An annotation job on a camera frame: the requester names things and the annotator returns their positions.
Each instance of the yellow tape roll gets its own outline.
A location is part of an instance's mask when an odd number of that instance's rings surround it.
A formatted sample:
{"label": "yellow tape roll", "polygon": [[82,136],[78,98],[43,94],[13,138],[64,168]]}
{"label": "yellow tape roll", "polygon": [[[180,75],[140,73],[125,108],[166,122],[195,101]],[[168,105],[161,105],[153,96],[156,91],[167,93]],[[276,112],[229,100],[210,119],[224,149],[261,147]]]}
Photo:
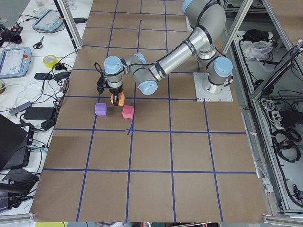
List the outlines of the yellow tape roll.
{"label": "yellow tape roll", "polygon": [[43,58],[43,63],[50,69],[58,62],[59,61],[55,55],[47,55]]}

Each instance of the gray floor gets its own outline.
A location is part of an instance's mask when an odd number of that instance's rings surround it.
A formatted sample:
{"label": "gray floor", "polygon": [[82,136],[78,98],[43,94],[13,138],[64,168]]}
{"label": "gray floor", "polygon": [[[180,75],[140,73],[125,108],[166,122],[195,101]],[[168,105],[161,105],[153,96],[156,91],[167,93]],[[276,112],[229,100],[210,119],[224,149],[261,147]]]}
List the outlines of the gray floor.
{"label": "gray floor", "polygon": [[7,19],[6,27],[12,27],[30,0],[0,0],[0,18]]}

